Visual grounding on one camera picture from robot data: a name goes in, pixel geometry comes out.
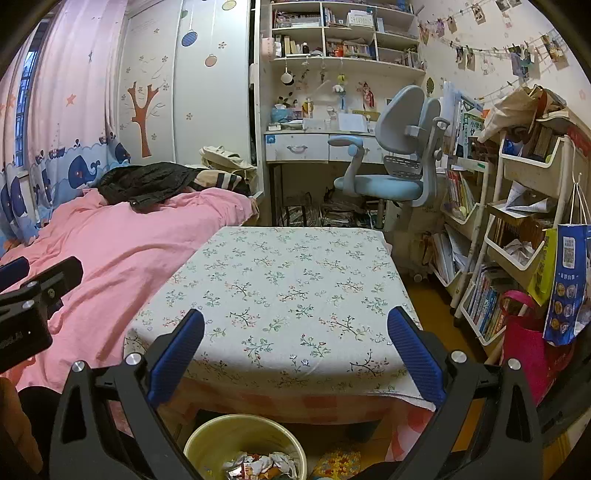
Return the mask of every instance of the black jacket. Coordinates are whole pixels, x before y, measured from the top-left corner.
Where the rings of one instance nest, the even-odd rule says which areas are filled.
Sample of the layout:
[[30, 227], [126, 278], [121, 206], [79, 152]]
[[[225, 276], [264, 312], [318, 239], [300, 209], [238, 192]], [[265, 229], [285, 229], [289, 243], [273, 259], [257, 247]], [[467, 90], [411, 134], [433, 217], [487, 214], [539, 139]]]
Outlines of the black jacket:
[[[118, 167], [107, 172], [97, 188], [109, 205], [129, 202], [136, 212], [149, 212], [157, 203], [182, 193], [189, 186], [197, 191], [203, 190], [205, 187], [195, 183], [201, 170], [207, 169], [189, 168], [171, 162]], [[243, 180], [232, 190], [250, 194]]]

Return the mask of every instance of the whale print curtain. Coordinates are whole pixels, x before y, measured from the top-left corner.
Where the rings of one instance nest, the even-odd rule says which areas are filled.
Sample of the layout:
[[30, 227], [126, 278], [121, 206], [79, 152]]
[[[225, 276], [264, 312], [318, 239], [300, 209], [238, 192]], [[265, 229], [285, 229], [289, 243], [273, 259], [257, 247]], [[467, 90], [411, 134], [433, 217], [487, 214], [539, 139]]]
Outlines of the whale print curtain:
[[23, 107], [18, 92], [32, 40], [31, 34], [0, 80], [0, 257], [16, 245], [31, 243], [38, 231], [14, 166], [16, 112]]
[[127, 0], [64, 0], [31, 92], [27, 169], [43, 225], [129, 154], [114, 129], [117, 53]]

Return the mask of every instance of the pink bag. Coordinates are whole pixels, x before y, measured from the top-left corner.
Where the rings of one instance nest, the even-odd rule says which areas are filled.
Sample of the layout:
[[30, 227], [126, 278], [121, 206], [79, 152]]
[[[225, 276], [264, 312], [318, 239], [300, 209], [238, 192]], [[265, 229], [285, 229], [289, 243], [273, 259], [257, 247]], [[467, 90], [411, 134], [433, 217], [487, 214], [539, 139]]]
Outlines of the pink bag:
[[[511, 315], [505, 309], [505, 298], [528, 306], [523, 316]], [[518, 290], [505, 292], [500, 300], [505, 316], [505, 340], [503, 360], [516, 358], [520, 361], [534, 402], [538, 405], [550, 390], [556, 376], [569, 364], [574, 343], [555, 347], [542, 338], [544, 319], [535, 318], [536, 303], [527, 293]]]

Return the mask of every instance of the cabinet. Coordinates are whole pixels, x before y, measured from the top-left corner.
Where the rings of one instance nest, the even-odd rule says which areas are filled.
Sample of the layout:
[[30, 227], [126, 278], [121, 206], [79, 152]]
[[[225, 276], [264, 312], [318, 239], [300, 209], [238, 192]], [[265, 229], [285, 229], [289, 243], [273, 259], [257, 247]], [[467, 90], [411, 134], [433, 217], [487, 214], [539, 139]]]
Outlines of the cabinet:
[[[375, 137], [361, 137], [363, 138], [363, 147], [365, 149], [365, 156], [363, 163], [382, 163], [382, 156], [384, 151], [380, 147]], [[348, 147], [333, 147], [329, 146], [329, 160], [330, 161], [351, 161], [351, 155], [347, 153]]]
[[267, 134], [267, 162], [328, 161], [328, 140], [325, 134]]

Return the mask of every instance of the floral tablecloth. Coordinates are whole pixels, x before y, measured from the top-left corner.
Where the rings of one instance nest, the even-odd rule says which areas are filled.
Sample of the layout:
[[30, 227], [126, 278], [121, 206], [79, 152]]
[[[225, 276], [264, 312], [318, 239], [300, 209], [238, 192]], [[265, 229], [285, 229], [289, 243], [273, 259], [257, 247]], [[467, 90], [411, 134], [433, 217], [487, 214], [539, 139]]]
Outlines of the floral tablecloth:
[[377, 395], [426, 406], [388, 337], [387, 315], [398, 305], [420, 325], [379, 232], [225, 227], [142, 309], [125, 354], [195, 308], [206, 331], [186, 376], [210, 408], [212, 396], [223, 411], [250, 401], [257, 413], [270, 400], [254, 397]]

